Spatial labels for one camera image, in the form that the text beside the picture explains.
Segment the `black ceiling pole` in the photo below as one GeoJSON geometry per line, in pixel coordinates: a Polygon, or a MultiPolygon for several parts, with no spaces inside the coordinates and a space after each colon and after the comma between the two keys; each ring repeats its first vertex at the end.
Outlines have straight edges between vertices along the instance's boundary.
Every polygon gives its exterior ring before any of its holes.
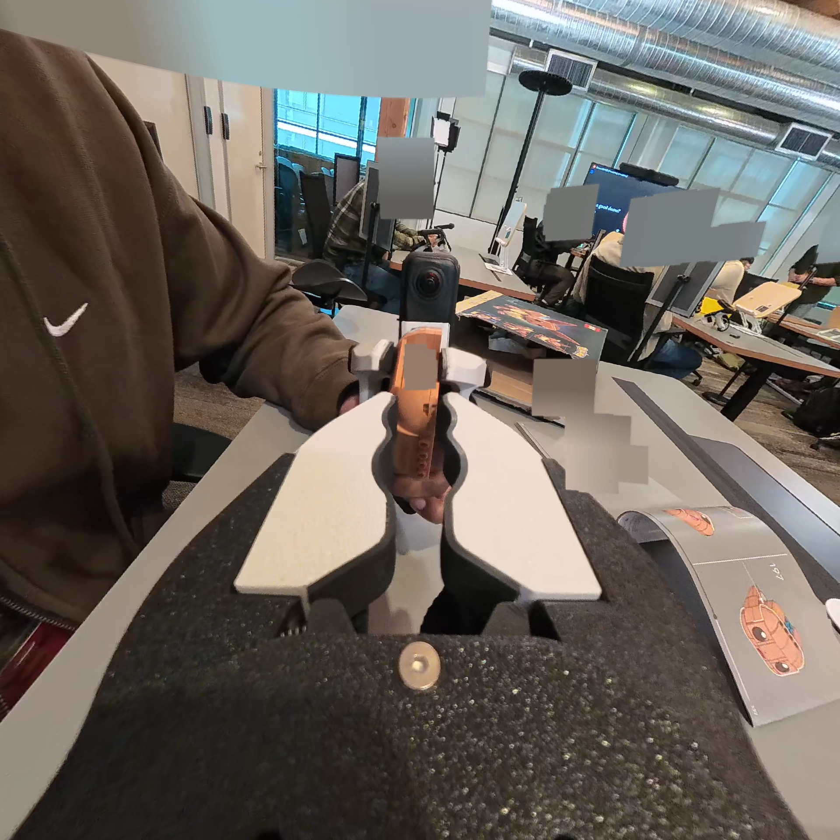
{"type": "Polygon", "coordinates": [[[546,70],[525,70],[519,75],[519,83],[522,88],[535,92],[536,99],[533,105],[530,121],[527,130],[524,134],[521,150],[518,156],[518,161],[511,178],[506,202],[500,214],[500,219],[504,220],[509,209],[511,209],[514,197],[516,195],[524,165],[526,163],[530,145],[535,134],[537,123],[543,103],[546,98],[561,98],[569,95],[572,91],[571,83],[562,76],[546,71],[546,70]]]}

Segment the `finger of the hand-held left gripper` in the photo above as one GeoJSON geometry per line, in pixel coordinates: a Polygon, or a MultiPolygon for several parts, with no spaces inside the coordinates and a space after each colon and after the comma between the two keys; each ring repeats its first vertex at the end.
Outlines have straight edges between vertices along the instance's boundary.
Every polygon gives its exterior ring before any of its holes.
{"type": "Polygon", "coordinates": [[[351,373],[358,386],[358,404],[391,391],[396,345],[388,339],[359,343],[351,351],[351,373]]]}
{"type": "Polygon", "coordinates": [[[491,383],[487,362],[472,353],[457,348],[443,348],[439,363],[440,393],[456,393],[474,401],[474,392],[491,383]]]}

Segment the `silver air duct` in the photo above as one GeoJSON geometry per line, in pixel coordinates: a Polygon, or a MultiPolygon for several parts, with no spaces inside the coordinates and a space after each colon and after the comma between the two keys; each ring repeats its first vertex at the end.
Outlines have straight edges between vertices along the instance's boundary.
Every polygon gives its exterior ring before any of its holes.
{"type": "Polygon", "coordinates": [[[838,169],[839,24],[790,2],[491,2],[495,35],[569,51],[829,132],[838,169]]]}

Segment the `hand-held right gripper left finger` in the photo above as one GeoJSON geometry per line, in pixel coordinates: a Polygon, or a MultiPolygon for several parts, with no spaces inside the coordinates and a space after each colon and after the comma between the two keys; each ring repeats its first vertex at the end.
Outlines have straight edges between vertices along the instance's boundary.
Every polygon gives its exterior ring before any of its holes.
{"type": "Polygon", "coordinates": [[[396,563],[396,505],[385,476],[395,407],[393,395],[376,395],[299,447],[235,578],[238,593],[385,592],[396,563]]]}

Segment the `black office chair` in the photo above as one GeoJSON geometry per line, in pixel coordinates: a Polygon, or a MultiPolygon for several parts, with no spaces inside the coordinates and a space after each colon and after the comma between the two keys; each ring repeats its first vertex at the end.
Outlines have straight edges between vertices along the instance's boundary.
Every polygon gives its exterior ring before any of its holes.
{"type": "Polygon", "coordinates": [[[606,330],[602,359],[630,361],[646,328],[647,299],[655,273],[611,266],[592,257],[583,295],[583,320],[606,330]]]}
{"type": "Polygon", "coordinates": [[[312,299],[319,309],[329,311],[332,318],[343,306],[365,307],[369,303],[366,292],[360,286],[324,259],[313,259],[295,268],[290,283],[312,299]]]}

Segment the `brown cardboard box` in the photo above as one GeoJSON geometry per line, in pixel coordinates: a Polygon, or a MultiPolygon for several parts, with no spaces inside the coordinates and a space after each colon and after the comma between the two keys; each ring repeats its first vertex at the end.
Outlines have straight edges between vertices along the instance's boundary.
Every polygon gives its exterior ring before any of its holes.
{"type": "Polygon", "coordinates": [[[488,383],[477,389],[483,396],[530,414],[533,360],[513,353],[486,355],[488,383]]]}

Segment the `person's left forearm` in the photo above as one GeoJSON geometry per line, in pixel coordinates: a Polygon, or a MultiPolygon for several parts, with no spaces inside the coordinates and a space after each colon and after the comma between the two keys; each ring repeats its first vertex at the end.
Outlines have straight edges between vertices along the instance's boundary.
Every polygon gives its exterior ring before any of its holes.
{"type": "Polygon", "coordinates": [[[166,261],[174,364],[240,397],[258,397],[316,431],[357,390],[351,341],[291,285],[291,271],[247,250],[166,261]]]}

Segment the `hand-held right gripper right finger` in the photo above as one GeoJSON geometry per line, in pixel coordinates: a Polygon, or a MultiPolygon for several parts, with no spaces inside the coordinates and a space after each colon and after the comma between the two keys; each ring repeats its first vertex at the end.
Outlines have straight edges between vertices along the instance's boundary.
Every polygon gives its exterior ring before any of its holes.
{"type": "Polygon", "coordinates": [[[602,586],[543,457],[458,393],[444,396],[456,478],[444,549],[520,603],[597,601],[602,586]]]}

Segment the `colourful lego set box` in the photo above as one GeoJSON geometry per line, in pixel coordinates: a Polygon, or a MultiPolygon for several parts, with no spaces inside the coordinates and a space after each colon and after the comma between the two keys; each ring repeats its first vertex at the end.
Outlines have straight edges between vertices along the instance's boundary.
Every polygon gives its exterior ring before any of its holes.
{"type": "Polygon", "coordinates": [[[578,360],[600,360],[607,334],[605,328],[494,290],[457,302],[455,314],[578,360]]]}

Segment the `white box device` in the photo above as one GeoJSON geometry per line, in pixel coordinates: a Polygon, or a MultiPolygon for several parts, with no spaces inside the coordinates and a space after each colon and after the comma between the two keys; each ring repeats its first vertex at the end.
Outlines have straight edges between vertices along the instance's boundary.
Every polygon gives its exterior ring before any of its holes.
{"type": "Polygon", "coordinates": [[[521,198],[512,201],[506,216],[495,234],[489,254],[483,258],[485,267],[497,275],[512,275],[508,264],[508,247],[513,235],[522,223],[527,210],[527,204],[521,198]]]}

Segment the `brown rounded lego assembly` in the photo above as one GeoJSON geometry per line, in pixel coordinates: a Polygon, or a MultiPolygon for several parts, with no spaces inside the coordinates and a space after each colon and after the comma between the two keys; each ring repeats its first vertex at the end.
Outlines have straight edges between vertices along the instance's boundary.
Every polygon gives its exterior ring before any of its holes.
{"type": "Polygon", "coordinates": [[[394,465],[401,476],[430,476],[443,344],[442,327],[428,324],[405,333],[397,344],[391,393],[397,410],[394,465]]]}

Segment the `black bag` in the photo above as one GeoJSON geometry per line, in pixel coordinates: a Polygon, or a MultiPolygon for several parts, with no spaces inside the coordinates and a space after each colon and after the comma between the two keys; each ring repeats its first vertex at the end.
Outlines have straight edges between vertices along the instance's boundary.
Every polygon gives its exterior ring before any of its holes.
{"type": "Polygon", "coordinates": [[[817,437],[827,438],[839,433],[839,387],[827,387],[806,397],[794,410],[782,412],[793,425],[817,437]]]}

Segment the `lego instruction booklet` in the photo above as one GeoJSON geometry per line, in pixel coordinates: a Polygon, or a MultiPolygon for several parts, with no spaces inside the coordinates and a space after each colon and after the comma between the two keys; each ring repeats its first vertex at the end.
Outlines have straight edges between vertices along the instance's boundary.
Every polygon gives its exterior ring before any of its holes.
{"type": "Polygon", "coordinates": [[[736,507],[625,511],[722,663],[754,727],[839,699],[838,632],[794,556],[736,507]]]}

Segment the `wall screen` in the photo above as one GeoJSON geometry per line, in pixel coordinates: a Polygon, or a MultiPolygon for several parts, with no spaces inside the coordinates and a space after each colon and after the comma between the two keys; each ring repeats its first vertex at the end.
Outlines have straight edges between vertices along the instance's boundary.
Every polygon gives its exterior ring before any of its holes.
{"type": "Polygon", "coordinates": [[[592,236],[601,231],[620,232],[631,201],[635,197],[652,196],[681,189],[679,180],[671,175],[645,170],[631,164],[615,169],[592,163],[584,178],[585,186],[598,186],[592,236]]]}

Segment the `person's left hand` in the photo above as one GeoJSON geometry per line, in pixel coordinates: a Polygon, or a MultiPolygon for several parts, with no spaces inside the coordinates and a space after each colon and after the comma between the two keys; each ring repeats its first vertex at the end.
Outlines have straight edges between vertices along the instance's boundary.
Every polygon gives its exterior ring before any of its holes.
{"type": "Polygon", "coordinates": [[[445,516],[445,500],[451,486],[442,471],[425,478],[394,476],[391,492],[398,507],[416,513],[427,522],[441,524],[445,516]]]}

